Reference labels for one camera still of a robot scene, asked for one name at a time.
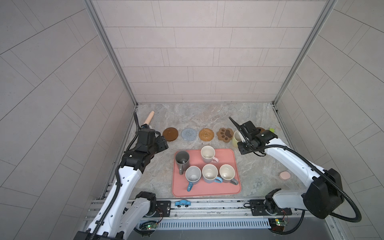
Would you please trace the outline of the dark wooden coaster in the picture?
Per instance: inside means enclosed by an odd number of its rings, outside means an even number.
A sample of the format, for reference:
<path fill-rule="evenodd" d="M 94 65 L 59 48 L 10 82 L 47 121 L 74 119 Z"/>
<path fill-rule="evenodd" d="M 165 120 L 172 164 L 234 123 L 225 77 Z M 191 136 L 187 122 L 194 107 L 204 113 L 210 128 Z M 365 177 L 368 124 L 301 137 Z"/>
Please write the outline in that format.
<path fill-rule="evenodd" d="M 167 142 L 172 142 L 178 138 L 179 132 L 176 128 L 170 127 L 163 131 L 163 136 Z"/>
<path fill-rule="evenodd" d="M 261 128 L 261 127 L 257 127 L 257 129 L 258 129 L 261 133 L 265 131 L 265 129 L 264 129 L 264 128 Z"/>

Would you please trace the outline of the cork paw coaster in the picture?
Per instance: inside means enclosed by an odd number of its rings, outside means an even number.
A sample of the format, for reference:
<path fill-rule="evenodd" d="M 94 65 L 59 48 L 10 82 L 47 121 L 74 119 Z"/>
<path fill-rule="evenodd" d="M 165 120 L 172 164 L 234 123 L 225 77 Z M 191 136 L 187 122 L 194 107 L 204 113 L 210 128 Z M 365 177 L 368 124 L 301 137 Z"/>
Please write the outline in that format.
<path fill-rule="evenodd" d="M 220 128 L 219 131 L 216 133 L 219 141 L 223 141 L 225 143 L 228 143 L 232 140 L 234 136 L 234 131 L 229 128 Z"/>

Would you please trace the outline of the blue woven coaster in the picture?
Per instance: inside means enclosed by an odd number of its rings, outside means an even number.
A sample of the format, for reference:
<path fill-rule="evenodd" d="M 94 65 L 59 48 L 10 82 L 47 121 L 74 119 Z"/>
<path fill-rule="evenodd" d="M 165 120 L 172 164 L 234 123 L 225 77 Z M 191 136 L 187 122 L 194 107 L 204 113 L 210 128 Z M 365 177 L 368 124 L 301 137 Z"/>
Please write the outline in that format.
<path fill-rule="evenodd" d="M 181 136 L 183 140 L 191 142 L 197 138 L 197 132 L 192 128 L 186 128 L 182 131 Z"/>

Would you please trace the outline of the teal handled mug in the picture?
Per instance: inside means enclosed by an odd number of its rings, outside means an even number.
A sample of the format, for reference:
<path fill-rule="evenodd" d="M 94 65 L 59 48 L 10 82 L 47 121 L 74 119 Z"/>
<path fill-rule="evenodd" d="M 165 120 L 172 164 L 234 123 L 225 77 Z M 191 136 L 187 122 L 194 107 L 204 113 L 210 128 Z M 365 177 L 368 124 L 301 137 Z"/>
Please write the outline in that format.
<path fill-rule="evenodd" d="M 231 165 L 222 165 L 219 173 L 220 177 L 223 179 L 223 183 L 231 183 L 236 186 L 239 184 L 238 180 L 235 179 L 236 171 Z"/>

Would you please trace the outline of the white mug pink handle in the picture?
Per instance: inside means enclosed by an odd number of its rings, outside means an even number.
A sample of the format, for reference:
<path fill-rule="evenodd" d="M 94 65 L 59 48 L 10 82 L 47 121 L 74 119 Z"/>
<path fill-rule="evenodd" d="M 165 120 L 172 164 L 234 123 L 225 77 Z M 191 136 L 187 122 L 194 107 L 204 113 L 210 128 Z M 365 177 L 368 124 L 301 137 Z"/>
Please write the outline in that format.
<path fill-rule="evenodd" d="M 219 159 L 215 157 L 216 151 L 213 147 L 211 146 L 204 146 L 201 149 L 201 156 L 206 164 L 210 164 L 211 162 L 218 163 Z"/>

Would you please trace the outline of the rattan woven coaster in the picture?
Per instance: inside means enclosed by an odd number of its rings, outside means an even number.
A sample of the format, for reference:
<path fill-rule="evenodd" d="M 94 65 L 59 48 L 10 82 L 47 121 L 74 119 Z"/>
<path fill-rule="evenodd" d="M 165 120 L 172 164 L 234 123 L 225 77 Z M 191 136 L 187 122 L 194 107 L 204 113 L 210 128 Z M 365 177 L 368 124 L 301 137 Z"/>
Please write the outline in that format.
<path fill-rule="evenodd" d="M 199 138 L 204 142 L 210 142 L 214 138 L 213 130 L 204 128 L 199 132 Z"/>

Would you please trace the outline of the green mug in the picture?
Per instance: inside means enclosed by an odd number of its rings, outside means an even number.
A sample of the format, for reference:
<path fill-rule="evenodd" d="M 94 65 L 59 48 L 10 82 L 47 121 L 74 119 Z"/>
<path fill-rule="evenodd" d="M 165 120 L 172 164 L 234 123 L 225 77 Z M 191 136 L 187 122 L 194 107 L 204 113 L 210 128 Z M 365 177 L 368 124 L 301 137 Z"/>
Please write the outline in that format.
<path fill-rule="evenodd" d="M 241 134 L 238 130 L 236 130 L 236 131 L 234 132 L 234 136 L 233 136 L 233 138 L 232 138 L 232 144 L 233 144 L 233 146 L 234 146 L 235 148 L 237 148 L 237 147 L 238 147 L 238 143 L 244 143 L 244 142 L 245 142 L 244 137 L 242 136 L 242 134 Z"/>

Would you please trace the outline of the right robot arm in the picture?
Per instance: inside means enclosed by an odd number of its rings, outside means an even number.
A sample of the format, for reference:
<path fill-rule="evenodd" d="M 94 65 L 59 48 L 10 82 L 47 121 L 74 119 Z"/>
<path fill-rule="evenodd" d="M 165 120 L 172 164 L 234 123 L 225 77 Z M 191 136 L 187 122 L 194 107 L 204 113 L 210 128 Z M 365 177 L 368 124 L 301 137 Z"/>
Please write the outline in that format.
<path fill-rule="evenodd" d="M 354 201 L 343 190 L 341 175 L 334 169 L 326 170 L 307 160 L 286 145 L 275 133 L 259 128 L 248 121 L 239 125 L 232 120 L 243 139 L 238 143 L 242 155 L 269 155 L 287 167 L 303 182 L 304 191 L 275 189 L 265 196 L 265 209 L 270 215 L 279 209 L 308 211 L 319 219 L 332 216 L 358 223 L 362 214 Z"/>

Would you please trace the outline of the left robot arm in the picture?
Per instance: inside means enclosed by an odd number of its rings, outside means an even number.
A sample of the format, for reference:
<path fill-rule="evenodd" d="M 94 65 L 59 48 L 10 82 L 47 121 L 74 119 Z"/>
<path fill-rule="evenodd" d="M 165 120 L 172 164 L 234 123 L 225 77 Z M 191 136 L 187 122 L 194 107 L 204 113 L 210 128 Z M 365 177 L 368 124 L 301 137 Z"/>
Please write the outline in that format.
<path fill-rule="evenodd" d="M 115 169 L 116 181 L 111 192 L 88 229 L 76 233 L 76 240 L 125 240 L 144 216 L 156 212 L 156 195 L 150 192 L 140 192 L 133 204 L 126 207 L 147 165 L 155 154 L 168 149 L 165 137 L 150 128 L 154 114 L 150 112 L 144 124 L 137 126 L 134 139 Z"/>

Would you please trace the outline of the beige wooden pestle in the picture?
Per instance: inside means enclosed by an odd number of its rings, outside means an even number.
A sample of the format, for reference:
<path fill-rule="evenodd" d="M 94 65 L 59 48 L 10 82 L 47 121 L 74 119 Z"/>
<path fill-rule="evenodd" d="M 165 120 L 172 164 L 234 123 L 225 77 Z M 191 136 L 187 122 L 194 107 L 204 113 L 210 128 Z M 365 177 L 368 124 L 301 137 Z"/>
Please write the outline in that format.
<path fill-rule="evenodd" d="M 152 121 L 154 115 L 155 115 L 155 112 L 151 111 L 148 117 L 146 118 L 146 120 L 144 121 L 144 125 L 150 125 L 150 122 Z"/>

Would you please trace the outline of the grey metal mug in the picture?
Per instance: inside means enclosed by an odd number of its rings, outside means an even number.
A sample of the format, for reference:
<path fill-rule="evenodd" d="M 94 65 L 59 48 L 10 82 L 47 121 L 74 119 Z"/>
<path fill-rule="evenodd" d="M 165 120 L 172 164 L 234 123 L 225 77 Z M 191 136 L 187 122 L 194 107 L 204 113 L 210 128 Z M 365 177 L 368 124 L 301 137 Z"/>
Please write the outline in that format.
<path fill-rule="evenodd" d="M 180 175 L 182 175 L 190 167 L 190 155 L 186 151 L 177 152 L 175 161 Z"/>

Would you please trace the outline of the pink round disc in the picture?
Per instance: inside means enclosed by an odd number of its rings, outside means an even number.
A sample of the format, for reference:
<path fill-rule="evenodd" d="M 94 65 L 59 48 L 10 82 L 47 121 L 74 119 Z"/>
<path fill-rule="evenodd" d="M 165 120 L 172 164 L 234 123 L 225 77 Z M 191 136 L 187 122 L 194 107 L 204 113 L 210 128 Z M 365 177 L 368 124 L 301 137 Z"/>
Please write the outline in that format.
<path fill-rule="evenodd" d="M 288 171 L 283 171 L 279 174 L 279 178 L 283 181 L 286 181 L 291 178 L 291 174 Z"/>

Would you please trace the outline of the blue toy car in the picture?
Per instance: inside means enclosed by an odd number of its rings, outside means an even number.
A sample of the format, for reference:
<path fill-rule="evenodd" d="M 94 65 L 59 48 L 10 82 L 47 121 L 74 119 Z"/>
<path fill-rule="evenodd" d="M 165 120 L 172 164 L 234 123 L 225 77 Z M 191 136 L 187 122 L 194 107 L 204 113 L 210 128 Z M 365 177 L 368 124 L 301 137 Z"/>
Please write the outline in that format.
<path fill-rule="evenodd" d="M 180 200 L 175 202 L 177 208 L 186 207 L 188 208 L 191 205 L 191 202 L 188 200 Z"/>

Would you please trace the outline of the left circuit board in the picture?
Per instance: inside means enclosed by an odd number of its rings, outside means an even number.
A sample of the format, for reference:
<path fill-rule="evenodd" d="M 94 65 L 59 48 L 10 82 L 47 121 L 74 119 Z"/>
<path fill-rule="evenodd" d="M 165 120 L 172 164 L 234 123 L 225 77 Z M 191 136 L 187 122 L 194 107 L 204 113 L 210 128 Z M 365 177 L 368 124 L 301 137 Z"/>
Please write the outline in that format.
<path fill-rule="evenodd" d="M 158 227 L 158 222 L 156 221 L 147 221 L 140 225 L 141 231 L 154 231 Z"/>

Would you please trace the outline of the circuit board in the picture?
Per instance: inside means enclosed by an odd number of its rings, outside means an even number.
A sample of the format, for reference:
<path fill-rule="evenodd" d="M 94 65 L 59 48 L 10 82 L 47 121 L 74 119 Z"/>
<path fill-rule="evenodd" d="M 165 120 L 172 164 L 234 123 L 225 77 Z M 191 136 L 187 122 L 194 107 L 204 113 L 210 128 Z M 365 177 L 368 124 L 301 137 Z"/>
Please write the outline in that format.
<path fill-rule="evenodd" d="M 270 231 L 275 231 L 278 233 L 281 233 L 285 230 L 286 226 L 288 225 L 288 221 L 283 219 L 268 219 L 270 224 Z"/>
<path fill-rule="evenodd" d="M 158 227 L 158 222 L 156 221 L 147 221 L 140 225 L 141 231 L 154 231 Z"/>

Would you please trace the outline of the right circuit board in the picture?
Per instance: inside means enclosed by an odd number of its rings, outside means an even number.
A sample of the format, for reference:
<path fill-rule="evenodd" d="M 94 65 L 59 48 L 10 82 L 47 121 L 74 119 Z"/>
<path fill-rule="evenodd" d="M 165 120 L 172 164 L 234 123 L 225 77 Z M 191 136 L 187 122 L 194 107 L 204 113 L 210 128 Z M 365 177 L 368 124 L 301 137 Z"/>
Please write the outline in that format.
<path fill-rule="evenodd" d="M 278 233 L 281 233 L 285 230 L 286 226 L 288 225 L 288 221 L 283 219 L 268 219 L 270 224 L 270 231 L 275 231 Z"/>

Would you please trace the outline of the blue handled mug left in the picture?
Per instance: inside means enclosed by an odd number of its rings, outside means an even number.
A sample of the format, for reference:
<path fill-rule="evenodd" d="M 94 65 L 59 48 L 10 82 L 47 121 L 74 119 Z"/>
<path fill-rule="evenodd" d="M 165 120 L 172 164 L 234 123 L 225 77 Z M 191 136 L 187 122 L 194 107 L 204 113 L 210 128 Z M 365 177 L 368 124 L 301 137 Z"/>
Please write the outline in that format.
<path fill-rule="evenodd" d="M 195 184 L 199 182 L 202 177 L 202 172 L 199 167 L 191 166 L 186 170 L 185 175 L 187 181 L 189 182 L 187 191 L 190 192 Z"/>

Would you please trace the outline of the light blue handled mug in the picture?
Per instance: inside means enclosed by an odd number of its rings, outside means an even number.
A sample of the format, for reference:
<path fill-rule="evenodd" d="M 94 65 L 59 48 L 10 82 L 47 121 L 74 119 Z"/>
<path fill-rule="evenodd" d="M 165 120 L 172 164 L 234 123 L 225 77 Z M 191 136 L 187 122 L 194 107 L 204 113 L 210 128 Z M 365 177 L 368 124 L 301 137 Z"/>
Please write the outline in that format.
<path fill-rule="evenodd" d="M 219 177 L 219 171 L 217 167 L 212 164 L 206 164 L 203 167 L 202 176 L 207 184 L 223 182 L 223 179 Z"/>

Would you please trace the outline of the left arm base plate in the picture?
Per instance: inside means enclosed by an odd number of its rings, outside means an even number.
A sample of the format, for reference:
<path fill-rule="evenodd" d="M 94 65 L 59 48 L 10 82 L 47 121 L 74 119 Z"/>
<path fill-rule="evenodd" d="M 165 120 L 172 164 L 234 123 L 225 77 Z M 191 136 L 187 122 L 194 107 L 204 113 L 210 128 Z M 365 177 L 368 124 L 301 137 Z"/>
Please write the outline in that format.
<path fill-rule="evenodd" d="M 170 201 L 157 201 L 156 210 L 152 215 L 146 215 L 145 218 L 169 217 L 171 212 Z"/>

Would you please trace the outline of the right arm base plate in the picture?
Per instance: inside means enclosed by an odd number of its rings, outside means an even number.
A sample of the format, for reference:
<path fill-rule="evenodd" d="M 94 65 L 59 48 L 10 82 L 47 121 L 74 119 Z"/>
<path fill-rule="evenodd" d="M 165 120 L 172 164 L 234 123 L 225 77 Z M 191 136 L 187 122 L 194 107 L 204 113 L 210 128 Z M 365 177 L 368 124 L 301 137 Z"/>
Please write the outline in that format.
<path fill-rule="evenodd" d="M 248 203 L 244 204 L 251 209 L 253 216 L 283 216 L 292 215 L 290 208 L 281 209 L 276 204 L 271 204 L 266 200 L 249 200 Z"/>

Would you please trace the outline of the aluminium rail frame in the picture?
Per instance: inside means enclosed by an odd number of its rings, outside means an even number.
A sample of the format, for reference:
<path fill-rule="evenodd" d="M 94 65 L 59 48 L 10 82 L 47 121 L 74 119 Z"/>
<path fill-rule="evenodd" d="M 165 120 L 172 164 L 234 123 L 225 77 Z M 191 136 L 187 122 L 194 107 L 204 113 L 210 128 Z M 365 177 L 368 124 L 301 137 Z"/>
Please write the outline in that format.
<path fill-rule="evenodd" d="M 183 231 L 183 230 L 237 230 L 237 229 L 268 229 L 268 219 L 283 219 L 288 225 L 281 233 L 290 233 L 298 229 L 295 220 L 303 223 L 304 217 L 312 217 L 312 214 L 303 214 L 302 210 L 291 209 L 292 215 L 283 216 L 253 216 L 251 209 L 244 204 L 250 199 L 189 199 L 191 205 L 177 208 L 176 201 L 185 199 L 163 199 L 157 201 L 170 201 L 171 212 L 169 217 L 145 218 L 140 220 L 132 232 L 142 236 L 149 236 L 150 233 L 161 230 Z M 129 208 L 134 200 L 129 200 L 126 207 Z M 91 216 L 95 218 L 104 203 L 97 201 L 92 204 Z M 147 221 L 158 222 L 154 231 L 141 231 L 140 225 Z"/>

